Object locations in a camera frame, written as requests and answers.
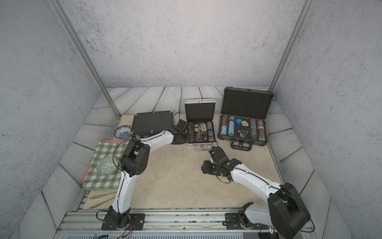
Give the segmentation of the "small silver poker case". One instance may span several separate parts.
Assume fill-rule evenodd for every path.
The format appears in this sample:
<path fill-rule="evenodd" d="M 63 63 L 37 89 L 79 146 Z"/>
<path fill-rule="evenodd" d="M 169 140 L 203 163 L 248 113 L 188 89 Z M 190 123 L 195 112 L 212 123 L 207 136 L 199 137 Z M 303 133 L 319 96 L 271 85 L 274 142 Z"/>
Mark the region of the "small silver poker case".
<path fill-rule="evenodd" d="M 193 147 L 195 151 L 210 150 L 217 146 L 213 125 L 214 110 L 214 99 L 193 99 L 185 102 L 190 136 L 188 146 Z"/>

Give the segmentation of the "black carbon poker case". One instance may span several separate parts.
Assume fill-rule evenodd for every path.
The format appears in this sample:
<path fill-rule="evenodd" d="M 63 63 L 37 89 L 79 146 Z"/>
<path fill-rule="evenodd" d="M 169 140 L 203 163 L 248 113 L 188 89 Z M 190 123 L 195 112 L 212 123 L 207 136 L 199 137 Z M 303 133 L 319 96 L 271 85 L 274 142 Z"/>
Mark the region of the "black carbon poker case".
<path fill-rule="evenodd" d="M 132 137 L 146 138 L 171 128 L 173 116 L 172 111 L 136 114 L 132 123 Z"/>

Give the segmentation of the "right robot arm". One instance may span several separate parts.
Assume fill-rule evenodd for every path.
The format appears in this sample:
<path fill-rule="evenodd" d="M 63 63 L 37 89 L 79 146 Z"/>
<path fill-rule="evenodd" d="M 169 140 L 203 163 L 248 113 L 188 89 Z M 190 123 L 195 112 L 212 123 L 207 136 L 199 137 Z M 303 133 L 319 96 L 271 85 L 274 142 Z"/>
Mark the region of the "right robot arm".
<path fill-rule="evenodd" d="M 237 225 L 250 230 L 255 225 L 267 225 L 285 239 L 292 239 L 310 222 L 310 212 L 292 184 L 278 184 L 255 173 L 240 160 L 229 159 L 219 146 L 212 147 L 209 154 L 211 159 L 202 165 L 204 174 L 239 183 L 258 195 L 268 206 L 266 209 L 258 208 L 253 202 L 248 202 L 239 209 L 236 220 L 225 221 L 226 227 Z"/>

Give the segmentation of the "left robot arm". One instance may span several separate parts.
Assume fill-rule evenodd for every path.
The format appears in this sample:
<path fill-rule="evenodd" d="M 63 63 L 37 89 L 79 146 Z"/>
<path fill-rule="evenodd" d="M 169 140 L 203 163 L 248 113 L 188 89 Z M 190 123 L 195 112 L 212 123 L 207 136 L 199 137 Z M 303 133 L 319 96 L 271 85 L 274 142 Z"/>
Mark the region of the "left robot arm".
<path fill-rule="evenodd" d="M 120 183 L 116 197 L 107 214 L 116 222 L 127 218 L 136 182 L 139 175 L 148 166 L 150 153 L 166 145 L 188 142 L 190 142 L 188 123 L 182 119 L 178 121 L 177 125 L 148 138 L 131 139 L 121 157 Z"/>

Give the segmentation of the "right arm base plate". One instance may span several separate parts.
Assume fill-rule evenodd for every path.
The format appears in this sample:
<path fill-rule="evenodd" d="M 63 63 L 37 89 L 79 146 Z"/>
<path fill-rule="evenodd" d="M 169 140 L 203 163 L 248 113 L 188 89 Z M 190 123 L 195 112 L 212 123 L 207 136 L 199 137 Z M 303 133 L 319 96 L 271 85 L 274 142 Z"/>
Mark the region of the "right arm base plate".
<path fill-rule="evenodd" d="M 244 217 L 243 213 L 226 213 L 222 225 L 227 230 L 266 230 L 267 225 L 253 224 Z"/>

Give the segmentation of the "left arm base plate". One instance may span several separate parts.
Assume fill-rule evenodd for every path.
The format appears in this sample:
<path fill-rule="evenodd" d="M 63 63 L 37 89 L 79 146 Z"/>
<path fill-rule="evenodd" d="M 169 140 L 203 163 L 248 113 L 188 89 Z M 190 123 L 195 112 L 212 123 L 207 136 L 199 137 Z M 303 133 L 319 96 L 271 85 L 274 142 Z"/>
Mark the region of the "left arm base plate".
<path fill-rule="evenodd" d="M 107 214 L 102 223 L 102 231 L 142 231 L 145 223 L 145 214 Z"/>

